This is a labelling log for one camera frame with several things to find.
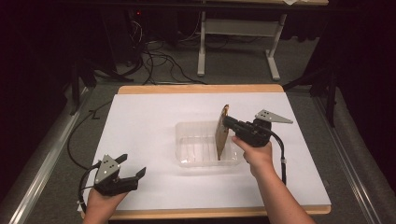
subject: table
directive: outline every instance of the table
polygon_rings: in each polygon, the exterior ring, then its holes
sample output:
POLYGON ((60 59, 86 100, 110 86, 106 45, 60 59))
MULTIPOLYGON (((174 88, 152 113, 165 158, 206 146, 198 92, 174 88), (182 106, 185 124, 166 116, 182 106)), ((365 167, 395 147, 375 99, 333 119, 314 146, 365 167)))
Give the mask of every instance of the table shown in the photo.
MULTIPOLYGON (((125 86, 115 95, 93 162, 123 153, 120 177, 143 167, 137 191, 119 205, 112 219, 265 216, 257 183, 245 162, 235 166, 182 168, 177 164, 175 126, 181 121, 217 120, 229 115, 252 121, 265 109, 294 120, 273 124, 285 144, 288 188, 308 214, 327 214, 331 202, 293 115, 278 85, 125 86)), ((274 164, 280 174, 280 149, 274 164)), ((93 183, 92 172, 88 185, 93 183)), ((84 192, 85 200, 88 191, 84 192)))
MULTIPOLYGON (((213 2, 239 2, 239 3, 256 3, 256 4, 279 4, 284 5, 288 3, 296 5, 309 6, 327 6, 328 0, 313 0, 301 1, 296 0, 212 0, 213 2)), ((270 36, 273 38, 273 43, 270 49, 265 51, 271 75, 274 81, 280 80, 280 75, 277 71, 274 55, 285 25, 287 14, 282 14, 279 21, 241 21, 241 20, 221 20, 221 19, 207 19, 206 13, 201 13, 201 44, 198 54, 198 77, 205 75, 205 35, 249 35, 249 36, 270 36)))

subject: transparent box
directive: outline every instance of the transparent box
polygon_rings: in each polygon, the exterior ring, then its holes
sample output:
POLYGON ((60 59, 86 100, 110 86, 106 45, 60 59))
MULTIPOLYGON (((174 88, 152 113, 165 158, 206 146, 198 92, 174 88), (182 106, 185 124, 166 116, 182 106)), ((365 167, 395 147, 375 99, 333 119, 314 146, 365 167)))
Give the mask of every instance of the transparent box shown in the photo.
POLYGON ((180 122, 176 125, 176 157, 181 167, 231 166, 241 162, 243 151, 231 139, 231 130, 218 161, 215 139, 217 123, 180 122))

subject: human arm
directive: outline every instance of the human arm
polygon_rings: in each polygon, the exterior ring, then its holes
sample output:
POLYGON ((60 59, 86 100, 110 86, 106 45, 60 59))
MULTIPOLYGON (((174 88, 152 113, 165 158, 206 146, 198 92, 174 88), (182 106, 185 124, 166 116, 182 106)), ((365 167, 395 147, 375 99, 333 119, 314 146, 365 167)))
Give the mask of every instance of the human arm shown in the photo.
POLYGON ((110 197, 102 195, 96 189, 91 189, 83 224, 106 223, 127 194, 128 192, 110 197))
POLYGON ((233 136, 233 141, 245 151, 244 158, 257 180, 271 223, 315 223, 277 176, 271 142, 265 147, 252 147, 236 136, 233 136))

